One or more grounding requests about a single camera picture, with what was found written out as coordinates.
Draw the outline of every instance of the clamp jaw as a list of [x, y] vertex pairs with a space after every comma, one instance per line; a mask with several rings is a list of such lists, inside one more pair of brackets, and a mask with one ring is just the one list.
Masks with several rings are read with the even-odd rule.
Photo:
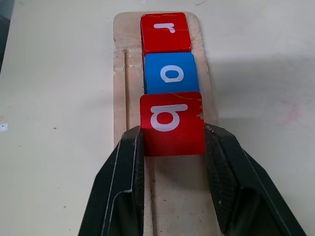
[[[266, 171], [235, 136], [205, 124], [206, 170], [220, 231], [228, 236], [305, 236]], [[79, 236], [143, 236], [144, 138], [125, 132], [98, 172]]]

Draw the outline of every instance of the white letter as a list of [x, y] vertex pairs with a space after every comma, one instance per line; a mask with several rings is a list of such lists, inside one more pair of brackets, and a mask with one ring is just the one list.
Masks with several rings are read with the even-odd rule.
[[167, 28], [167, 29], [169, 29], [169, 31], [170, 31], [171, 33], [175, 33], [175, 29], [173, 28], [173, 27], [174, 27], [174, 24], [173, 24], [173, 23], [154, 24], [153, 26], [154, 26], [154, 28], [156, 28], [156, 29]]
[[[151, 116], [151, 125], [157, 131], [171, 131], [179, 125], [179, 115], [176, 112], [186, 111], [187, 109], [188, 106], [186, 104], [151, 107], [151, 112], [153, 113]], [[170, 113], [173, 116], [172, 122], [168, 124], [161, 124], [158, 122], [158, 115], [163, 112]]]
[[[166, 72], [167, 71], [170, 71], [170, 70], [175, 70], [178, 72], [178, 76], [176, 78], [168, 78], [166, 76]], [[183, 80], [184, 78], [184, 72], [183, 70], [179, 67], [179, 66], [176, 66], [176, 65], [166, 65], [165, 67], [163, 67], [161, 69], [161, 72], [160, 72], [160, 76], [161, 78], [164, 80], [164, 82], [166, 83], [171, 83], [171, 82], [180, 82]]]

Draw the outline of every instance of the letter block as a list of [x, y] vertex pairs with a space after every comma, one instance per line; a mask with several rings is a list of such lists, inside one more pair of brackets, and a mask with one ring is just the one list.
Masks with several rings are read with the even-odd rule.
[[148, 53], [190, 52], [191, 41], [183, 12], [141, 17], [142, 48]]
[[140, 98], [140, 123], [146, 156], [205, 152], [199, 92], [146, 94]]
[[192, 53], [155, 53], [145, 57], [147, 94], [199, 91]]

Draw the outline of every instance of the groove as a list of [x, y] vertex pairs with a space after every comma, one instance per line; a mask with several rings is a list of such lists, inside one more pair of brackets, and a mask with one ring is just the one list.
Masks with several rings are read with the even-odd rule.
[[150, 196], [151, 196], [151, 213], [152, 213], [152, 230], [153, 236], [158, 235], [158, 226], [157, 226], [157, 206], [155, 200], [155, 187], [156, 187], [156, 180], [155, 180], [155, 167], [154, 167], [154, 158], [147, 158], [148, 169], [149, 169], [149, 181], [150, 181]]
[[130, 102], [130, 92], [129, 92], [129, 50], [124, 49], [124, 57], [125, 57], [125, 98], [126, 98], [126, 130], [129, 130], [130, 127], [130, 118], [131, 118], [131, 110], [129, 107]]

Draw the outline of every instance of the letter b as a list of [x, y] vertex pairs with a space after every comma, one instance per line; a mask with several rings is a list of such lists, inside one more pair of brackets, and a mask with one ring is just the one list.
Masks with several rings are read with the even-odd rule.
[[[151, 112], [153, 113], [150, 120], [151, 125], [157, 131], [161, 132], [172, 131], [176, 129], [180, 122], [180, 118], [177, 112], [186, 111], [187, 109], [188, 106], [186, 104], [151, 107]], [[164, 112], [170, 113], [173, 116], [173, 120], [168, 124], [161, 124], [158, 122], [158, 115]]]

